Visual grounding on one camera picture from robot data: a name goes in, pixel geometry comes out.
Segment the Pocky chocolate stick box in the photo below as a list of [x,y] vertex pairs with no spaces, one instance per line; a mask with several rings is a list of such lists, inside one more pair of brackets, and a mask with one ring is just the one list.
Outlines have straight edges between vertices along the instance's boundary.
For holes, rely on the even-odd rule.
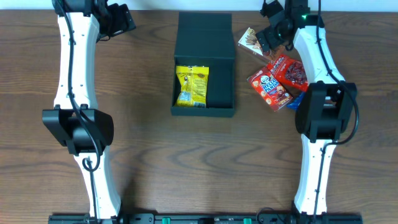
[[262,47],[256,37],[254,29],[248,27],[242,37],[238,40],[238,47],[243,48],[250,54],[265,60],[266,62],[272,61],[272,52],[268,51],[264,53]]

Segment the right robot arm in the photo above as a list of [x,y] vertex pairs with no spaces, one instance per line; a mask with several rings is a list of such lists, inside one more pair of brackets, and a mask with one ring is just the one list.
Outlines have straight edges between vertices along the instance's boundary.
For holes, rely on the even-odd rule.
[[264,1],[260,13],[270,23],[256,34],[262,49],[282,44],[296,49],[307,76],[309,86],[295,113],[303,155],[294,209],[302,223],[322,223],[328,217],[326,187],[333,152],[358,130],[357,88],[338,71],[321,14],[312,14],[307,1]]

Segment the red Hello Panda box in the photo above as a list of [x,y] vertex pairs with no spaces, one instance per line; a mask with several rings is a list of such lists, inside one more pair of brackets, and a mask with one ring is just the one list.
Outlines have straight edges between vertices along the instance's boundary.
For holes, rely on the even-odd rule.
[[266,67],[249,76],[247,81],[273,111],[280,110],[293,100],[293,96]]

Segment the yellow candy bag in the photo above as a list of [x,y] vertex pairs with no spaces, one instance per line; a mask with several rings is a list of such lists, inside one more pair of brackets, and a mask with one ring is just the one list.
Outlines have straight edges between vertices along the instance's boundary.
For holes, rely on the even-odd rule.
[[175,106],[205,108],[209,73],[209,67],[177,65],[181,88]]

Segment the blue cookie roll pack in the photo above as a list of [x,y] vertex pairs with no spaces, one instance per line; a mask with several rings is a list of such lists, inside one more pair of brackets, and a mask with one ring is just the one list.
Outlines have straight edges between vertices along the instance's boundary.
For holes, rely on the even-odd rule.
[[301,94],[299,94],[299,96],[296,97],[296,98],[293,100],[293,102],[289,103],[289,104],[287,105],[287,107],[290,108],[290,109],[292,109],[292,110],[295,110],[295,111],[296,111],[296,110],[298,109],[299,105],[301,104],[301,102],[302,102],[304,96],[305,96],[305,92],[301,92]]

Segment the red dried fruit bag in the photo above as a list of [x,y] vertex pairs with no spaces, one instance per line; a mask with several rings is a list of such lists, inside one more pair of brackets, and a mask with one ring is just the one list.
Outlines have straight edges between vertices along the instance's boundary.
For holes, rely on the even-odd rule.
[[278,82],[291,86],[302,92],[308,89],[308,80],[301,61],[281,54],[275,61],[270,62],[267,69]]

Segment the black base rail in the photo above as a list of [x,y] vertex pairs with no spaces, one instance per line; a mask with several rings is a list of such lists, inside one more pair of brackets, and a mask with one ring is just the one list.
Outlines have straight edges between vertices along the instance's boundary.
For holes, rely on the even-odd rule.
[[154,215],[137,213],[98,220],[98,223],[120,224],[359,224],[363,219],[359,215],[320,215],[312,220],[308,215],[262,213],[255,215]]

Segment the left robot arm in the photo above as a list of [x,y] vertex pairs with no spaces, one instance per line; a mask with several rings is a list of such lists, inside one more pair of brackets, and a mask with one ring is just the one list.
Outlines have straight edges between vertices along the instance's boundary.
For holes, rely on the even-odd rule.
[[95,93],[96,44],[135,29],[126,4],[106,0],[53,0],[61,40],[60,78],[53,108],[42,121],[73,156],[85,181],[87,214],[53,214],[49,223],[129,223],[122,211],[109,160],[114,138],[111,115],[98,109]]

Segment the dark green gift box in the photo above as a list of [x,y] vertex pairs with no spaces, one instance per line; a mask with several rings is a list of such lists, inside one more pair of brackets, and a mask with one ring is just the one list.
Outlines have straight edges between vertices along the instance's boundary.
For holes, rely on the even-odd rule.
[[208,67],[206,106],[176,106],[180,82],[174,75],[171,114],[232,117],[235,113],[235,46],[230,13],[180,12],[174,64]]

